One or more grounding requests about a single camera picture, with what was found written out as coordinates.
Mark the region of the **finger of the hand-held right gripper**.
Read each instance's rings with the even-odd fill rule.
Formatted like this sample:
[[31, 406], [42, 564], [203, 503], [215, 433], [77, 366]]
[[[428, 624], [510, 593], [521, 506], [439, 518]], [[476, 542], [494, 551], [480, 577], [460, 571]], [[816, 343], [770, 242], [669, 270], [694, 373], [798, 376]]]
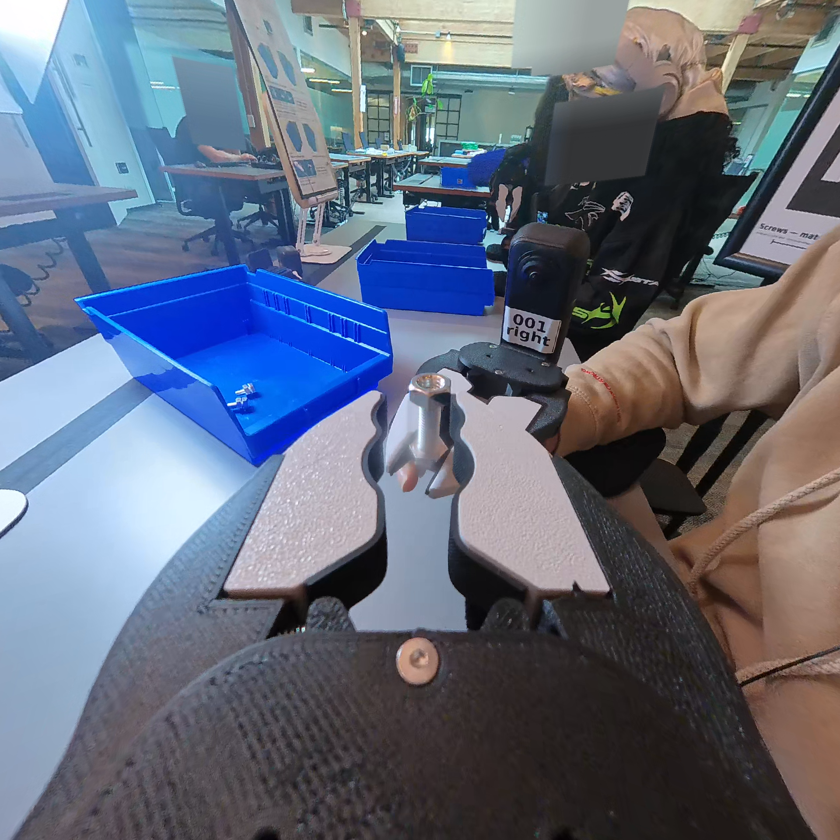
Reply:
[[452, 496], [472, 479], [481, 487], [512, 488], [539, 448], [529, 426], [543, 405], [521, 396], [495, 396], [486, 402], [471, 394], [456, 394], [452, 408], [461, 426], [452, 434], [453, 446], [427, 494]]
[[420, 479], [427, 472], [427, 459], [419, 455], [420, 432], [424, 427], [422, 409], [411, 398], [403, 398], [393, 417], [385, 441], [385, 471]]

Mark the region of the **studio softbox light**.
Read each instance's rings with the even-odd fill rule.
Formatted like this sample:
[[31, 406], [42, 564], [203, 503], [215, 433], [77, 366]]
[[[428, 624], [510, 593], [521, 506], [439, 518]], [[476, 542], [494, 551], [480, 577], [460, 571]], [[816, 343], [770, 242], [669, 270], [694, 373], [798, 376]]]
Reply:
[[68, 1], [2, 1], [1, 54], [29, 102], [34, 103]]

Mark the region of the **wooden desk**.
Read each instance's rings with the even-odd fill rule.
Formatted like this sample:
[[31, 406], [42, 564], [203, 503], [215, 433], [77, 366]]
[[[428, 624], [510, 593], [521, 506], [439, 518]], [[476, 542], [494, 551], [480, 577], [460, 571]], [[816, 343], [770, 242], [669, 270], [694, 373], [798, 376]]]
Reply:
[[183, 240], [184, 252], [201, 241], [210, 245], [213, 256], [223, 251], [228, 264], [236, 265], [240, 248], [256, 244], [249, 228], [257, 223], [276, 230], [267, 241], [269, 247], [295, 243], [297, 224], [281, 168], [245, 162], [167, 165], [162, 171], [170, 180], [177, 213], [212, 222]]
[[[54, 214], [55, 218], [50, 222], [52, 230], [38, 236], [31, 234], [30, 238], [34, 241], [65, 239], [87, 286], [92, 293], [99, 294], [110, 291], [111, 285], [87, 240], [81, 209], [137, 197], [135, 190], [124, 187], [53, 183], [44, 192], [2, 195], [1, 216], [7, 218], [44, 212]], [[3, 357], [38, 363], [53, 354], [51, 345], [30, 321], [5, 277], [1, 279], [1, 314], [2, 321], [12, 335], [12, 341], [17, 345], [13, 348], [2, 341]]]

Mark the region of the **black white banner stand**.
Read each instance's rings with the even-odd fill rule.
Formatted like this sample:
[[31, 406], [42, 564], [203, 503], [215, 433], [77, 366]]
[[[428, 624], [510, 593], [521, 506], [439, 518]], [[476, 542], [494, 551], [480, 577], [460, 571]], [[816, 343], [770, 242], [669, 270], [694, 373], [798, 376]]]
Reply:
[[785, 137], [715, 260], [780, 279], [839, 222], [839, 52]]

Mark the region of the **cardboard sign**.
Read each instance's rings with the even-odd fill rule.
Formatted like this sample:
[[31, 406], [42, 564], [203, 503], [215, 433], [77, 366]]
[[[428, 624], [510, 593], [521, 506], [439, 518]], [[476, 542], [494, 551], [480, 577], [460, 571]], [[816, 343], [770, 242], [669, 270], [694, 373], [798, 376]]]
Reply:
[[261, 95], [291, 198], [299, 208], [296, 250], [302, 263], [332, 266], [349, 246], [321, 241], [328, 204], [340, 190], [319, 116], [276, 2], [230, 2], [265, 92]]

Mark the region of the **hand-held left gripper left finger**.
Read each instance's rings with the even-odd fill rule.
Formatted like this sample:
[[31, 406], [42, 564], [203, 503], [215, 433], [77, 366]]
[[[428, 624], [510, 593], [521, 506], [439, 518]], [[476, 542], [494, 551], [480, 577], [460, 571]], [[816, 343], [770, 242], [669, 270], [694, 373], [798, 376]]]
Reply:
[[386, 572], [382, 436], [386, 400], [366, 392], [283, 455], [224, 583], [238, 600], [351, 608]]

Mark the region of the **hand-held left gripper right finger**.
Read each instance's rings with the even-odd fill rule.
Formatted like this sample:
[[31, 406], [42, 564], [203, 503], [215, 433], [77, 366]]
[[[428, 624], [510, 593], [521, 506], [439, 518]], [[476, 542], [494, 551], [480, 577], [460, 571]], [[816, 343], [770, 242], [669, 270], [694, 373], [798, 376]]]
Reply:
[[529, 432], [541, 409], [521, 396], [451, 399], [449, 574], [475, 609], [510, 597], [534, 616], [546, 600], [611, 593], [557, 465]]

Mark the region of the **person's right forearm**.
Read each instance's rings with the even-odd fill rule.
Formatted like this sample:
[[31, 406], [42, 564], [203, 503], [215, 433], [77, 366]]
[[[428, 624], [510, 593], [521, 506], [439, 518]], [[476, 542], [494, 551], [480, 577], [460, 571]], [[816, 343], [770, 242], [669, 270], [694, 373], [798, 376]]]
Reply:
[[780, 418], [838, 370], [838, 241], [835, 228], [773, 284], [699, 297], [570, 367], [569, 409], [550, 451], [735, 411]]

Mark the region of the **beige hoodie drawstring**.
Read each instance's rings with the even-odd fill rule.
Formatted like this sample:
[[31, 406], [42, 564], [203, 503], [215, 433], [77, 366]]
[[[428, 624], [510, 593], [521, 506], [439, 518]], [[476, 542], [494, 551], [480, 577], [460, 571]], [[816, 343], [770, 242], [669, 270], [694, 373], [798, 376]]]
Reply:
[[[728, 546], [738, 541], [743, 534], [759, 528], [765, 522], [768, 522], [778, 514], [792, 507], [798, 501], [819, 490], [831, 487], [838, 483], [838, 481], [839, 469], [834, 469], [824, 476], [790, 491], [771, 504], [750, 513], [731, 526], [729, 530], [725, 531], [709, 547], [700, 560], [692, 567], [686, 582], [686, 588], [691, 596], [697, 597], [699, 582], [711, 570], [712, 566], [718, 562], [722, 552]], [[738, 671], [736, 673], [736, 680], [739, 687], [744, 689], [762, 680], [785, 675], [790, 671], [794, 671], [795, 676], [836, 675], [838, 674], [838, 651], [839, 645], [834, 645], [797, 658], [785, 658], [758, 663]]]

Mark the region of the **person's beige hoodie torso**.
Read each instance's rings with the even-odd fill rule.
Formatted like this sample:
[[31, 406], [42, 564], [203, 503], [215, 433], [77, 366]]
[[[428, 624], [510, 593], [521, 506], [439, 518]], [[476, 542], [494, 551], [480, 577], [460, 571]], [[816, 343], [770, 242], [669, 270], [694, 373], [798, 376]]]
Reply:
[[[741, 678], [838, 645], [838, 384], [799, 397], [732, 478], [724, 507], [671, 546], [689, 572], [749, 515], [696, 586], [700, 609]], [[742, 688], [753, 719], [818, 838], [838, 838], [838, 652]]]

